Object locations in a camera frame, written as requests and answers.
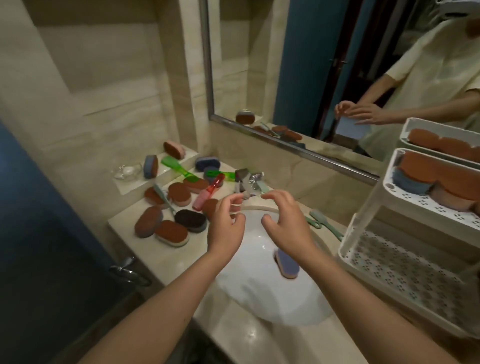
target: soap dish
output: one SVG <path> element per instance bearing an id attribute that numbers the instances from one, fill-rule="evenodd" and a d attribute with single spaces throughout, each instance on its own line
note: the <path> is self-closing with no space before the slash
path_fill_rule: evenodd
<path id="1" fill-rule="evenodd" d="M 115 178 L 116 180 L 133 181 L 137 178 L 141 170 L 142 165 L 140 163 L 134 164 L 132 166 L 122 165 L 112 170 L 112 175 L 113 178 Z"/>

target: left hand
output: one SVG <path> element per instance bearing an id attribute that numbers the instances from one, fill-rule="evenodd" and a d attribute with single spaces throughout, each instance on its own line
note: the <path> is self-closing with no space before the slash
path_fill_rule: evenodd
<path id="1" fill-rule="evenodd" d="M 235 223 L 232 222 L 230 212 L 240 211 L 243 201 L 242 194 L 231 194 L 217 203 L 215 214 L 208 228 L 207 253 L 214 255 L 222 264 L 226 265 L 240 248 L 245 232 L 245 215 L 238 213 Z"/>
<path id="2" fill-rule="evenodd" d="M 392 110 L 384 110 L 375 104 L 357 104 L 349 108 L 345 115 L 351 119 L 361 120 L 356 122 L 356 125 L 402 124 L 406 120 L 406 118 L 402 120 L 397 112 Z"/>

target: person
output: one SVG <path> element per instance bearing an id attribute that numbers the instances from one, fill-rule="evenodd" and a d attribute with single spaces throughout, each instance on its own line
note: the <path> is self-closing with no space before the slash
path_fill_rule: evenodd
<path id="1" fill-rule="evenodd" d="M 458 362 L 423 332 L 368 291 L 317 248 L 293 197 L 274 190 L 262 195 L 278 206 L 278 223 L 264 215 L 273 242 L 290 255 L 322 290 L 337 317 L 369 363 Z M 208 230 L 207 251 L 178 278 L 114 327 L 80 364 L 159 364 L 173 351 L 217 274 L 240 247 L 245 216 L 242 194 L 221 200 Z"/>
<path id="2" fill-rule="evenodd" d="M 371 124 L 359 140 L 359 151 L 374 159 L 389 159 L 397 147 L 402 124 L 421 118 L 475 130 L 480 110 L 480 18 L 446 20 L 424 34 L 360 98 L 341 101 L 335 116 Z M 374 104 L 396 90 L 381 108 Z"/>

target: yellow shirt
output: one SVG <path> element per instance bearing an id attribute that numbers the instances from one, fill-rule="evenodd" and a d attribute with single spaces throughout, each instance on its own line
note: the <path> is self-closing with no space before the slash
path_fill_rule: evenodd
<path id="1" fill-rule="evenodd" d="M 415 109 L 450 101 L 463 92 L 480 89 L 480 37 L 465 33 L 466 19 L 447 20 L 424 34 L 386 74 L 402 81 L 384 109 Z M 449 123 L 479 128 L 477 115 Z M 389 159 L 403 125 L 372 125 L 359 145 L 377 160 Z"/>

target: pink sponge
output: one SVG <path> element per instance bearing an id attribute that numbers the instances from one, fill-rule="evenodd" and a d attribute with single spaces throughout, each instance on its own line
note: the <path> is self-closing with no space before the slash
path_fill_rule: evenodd
<path id="1" fill-rule="evenodd" d="M 165 143 L 163 143 L 163 148 L 165 149 L 165 153 L 174 157 L 175 159 L 180 160 L 185 158 L 185 149 L 183 149 L 183 147 L 178 143 L 167 140 Z"/>

